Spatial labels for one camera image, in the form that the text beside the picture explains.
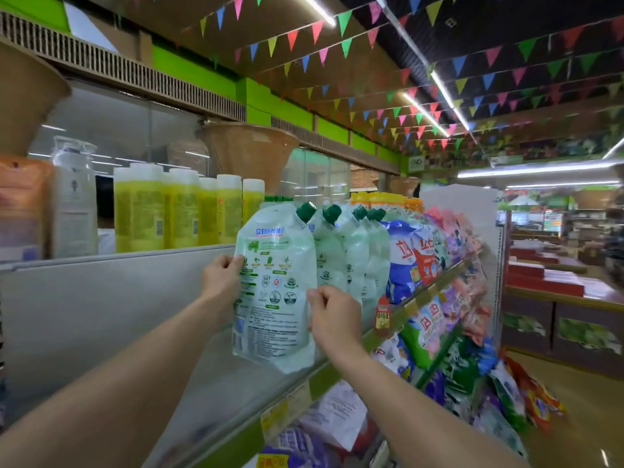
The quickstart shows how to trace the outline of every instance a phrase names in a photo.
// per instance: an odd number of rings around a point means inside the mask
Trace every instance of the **ventilation grille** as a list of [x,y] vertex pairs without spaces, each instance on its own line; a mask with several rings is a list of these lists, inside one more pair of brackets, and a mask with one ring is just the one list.
[[247,120],[246,106],[237,101],[1,10],[0,36],[72,70],[97,74],[98,78],[141,89],[160,100],[173,100],[183,107],[229,120]]
[[381,172],[388,172],[391,174],[400,173],[400,167],[398,164],[372,156],[362,149],[355,149],[339,141],[330,140],[329,138],[326,138],[318,133],[314,133],[306,128],[303,128],[302,126],[293,125],[292,123],[282,120],[281,118],[271,117],[271,126],[291,133],[301,142],[302,146],[320,151],[329,156],[337,157],[339,159]]

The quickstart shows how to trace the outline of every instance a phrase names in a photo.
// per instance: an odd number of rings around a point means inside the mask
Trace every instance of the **tiled floor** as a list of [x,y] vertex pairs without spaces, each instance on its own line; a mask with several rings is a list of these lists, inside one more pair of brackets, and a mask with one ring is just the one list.
[[534,468],[624,467],[624,382],[518,353],[509,355],[557,395],[567,418],[522,436]]

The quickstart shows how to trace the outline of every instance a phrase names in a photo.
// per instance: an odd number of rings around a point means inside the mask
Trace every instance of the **ceiling light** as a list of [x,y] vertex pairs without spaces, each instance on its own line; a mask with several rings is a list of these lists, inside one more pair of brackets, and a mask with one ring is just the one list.
[[596,161],[596,162],[577,162],[561,164],[557,166],[542,166],[542,167],[524,167],[524,168],[500,168],[500,169],[488,169],[480,171],[464,171],[457,174],[457,178],[472,178],[472,177],[493,177],[493,176],[514,176],[514,175],[526,175],[526,174],[541,174],[544,172],[570,172],[570,171],[586,171],[592,169],[607,169],[616,162],[610,161]]
[[412,105],[414,105],[417,109],[419,109],[421,111],[421,113],[425,116],[425,118],[427,118],[432,125],[436,126],[437,129],[439,129],[441,131],[441,133],[446,136],[447,138],[450,136],[449,132],[447,130],[445,130],[444,128],[442,128],[440,126],[440,124],[435,121],[433,119],[433,117],[431,115],[429,115],[425,109],[423,108],[423,106],[418,103],[416,100],[414,100],[412,97],[410,97],[407,93],[403,92],[403,98],[405,98],[407,101],[409,101]]
[[63,128],[59,128],[57,126],[50,126],[50,125],[42,125],[44,128],[48,128],[49,130],[57,130],[57,131],[67,131],[64,130]]
[[583,185],[620,185],[619,180],[595,180],[586,182],[557,182],[552,184],[525,184],[525,185],[510,185],[505,189],[541,189],[552,187],[581,187]]
[[98,161],[91,161],[93,164],[104,164],[105,166],[117,166],[117,167],[122,167],[121,164],[115,164],[112,162],[98,162]]
[[159,166],[179,167],[180,169],[190,169],[190,167],[186,167],[186,166],[175,166],[175,165],[173,165],[173,164],[163,164],[162,162],[157,162],[156,164],[158,164]]
[[323,19],[327,22],[327,24],[329,24],[332,27],[336,26],[336,20],[334,20],[333,15],[330,15],[329,13],[327,13],[325,8],[320,6],[316,0],[304,0],[304,1],[308,5],[313,7],[314,11],[316,11],[318,14],[320,14],[323,17]]
[[624,146],[624,138],[622,138],[613,148],[609,149],[609,152],[605,154],[602,158],[607,159],[609,156],[611,156],[614,152],[616,152],[622,146]]
[[128,161],[128,162],[142,162],[145,163],[145,161],[139,161],[138,159],[126,159],[126,158],[115,158],[118,161]]
[[199,156],[201,158],[207,158],[210,159],[210,156],[207,156],[206,154],[199,154],[199,153],[192,153],[191,151],[184,151],[186,154],[192,154],[193,156]]

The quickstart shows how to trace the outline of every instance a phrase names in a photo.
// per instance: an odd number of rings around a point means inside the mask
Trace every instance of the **green cap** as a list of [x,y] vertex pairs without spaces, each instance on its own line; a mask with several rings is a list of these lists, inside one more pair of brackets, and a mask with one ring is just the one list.
[[355,210],[353,210],[353,216],[358,220],[363,220],[368,215],[368,210],[362,205],[358,205]]
[[308,223],[308,221],[310,221],[310,218],[312,218],[312,215],[314,215],[315,213],[316,207],[311,202],[304,202],[297,209],[297,216],[305,223]]
[[323,211],[323,218],[331,225],[335,224],[336,220],[343,211],[336,204],[330,205]]

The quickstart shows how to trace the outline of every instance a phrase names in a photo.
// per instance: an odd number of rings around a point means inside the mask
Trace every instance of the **shelf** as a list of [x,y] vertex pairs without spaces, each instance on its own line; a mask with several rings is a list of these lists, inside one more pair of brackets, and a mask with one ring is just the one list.
[[[446,287],[460,273],[465,271],[470,263],[470,258],[460,261],[443,272],[429,286],[419,288],[411,298],[406,299],[400,305],[393,306],[391,331],[396,332],[400,330],[412,315],[415,315],[442,288]],[[461,328],[458,325],[447,334],[447,338],[444,339],[442,347],[431,367],[419,378],[416,387],[420,389],[426,386],[429,378],[431,378],[435,369],[440,365],[453,341],[460,333]],[[377,335],[374,330],[367,331],[362,338],[364,348],[369,353],[385,340],[386,337]],[[338,370],[329,361],[319,363],[317,368],[304,376],[303,380],[293,390],[285,393],[285,395],[274,401],[261,413],[248,419],[238,431],[235,431],[233,436],[224,437],[225,440],[214,451],[202,460],[191,464],[191,466],[194,468],[215,466],[235,468],[245,465],[254,455],[261,451],[266,441],[272,440],[289,424],[299,418],[314,401],[325,394],[340,379],[341,376]]]

